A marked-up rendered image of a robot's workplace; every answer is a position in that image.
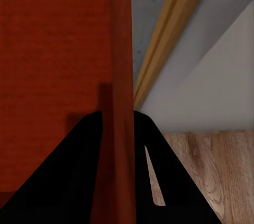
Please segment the storage box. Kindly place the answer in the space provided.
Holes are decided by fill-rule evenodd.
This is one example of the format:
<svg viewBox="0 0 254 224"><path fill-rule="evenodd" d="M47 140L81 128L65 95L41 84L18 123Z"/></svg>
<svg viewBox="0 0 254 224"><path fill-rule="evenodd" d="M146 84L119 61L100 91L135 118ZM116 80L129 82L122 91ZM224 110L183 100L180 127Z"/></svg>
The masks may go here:
<svg viewBox="0 0 254 224"><path fill-rule="evenodd" d="M89 224L136 224L131 0L0 0L0 209L86 115Z"/></svg>

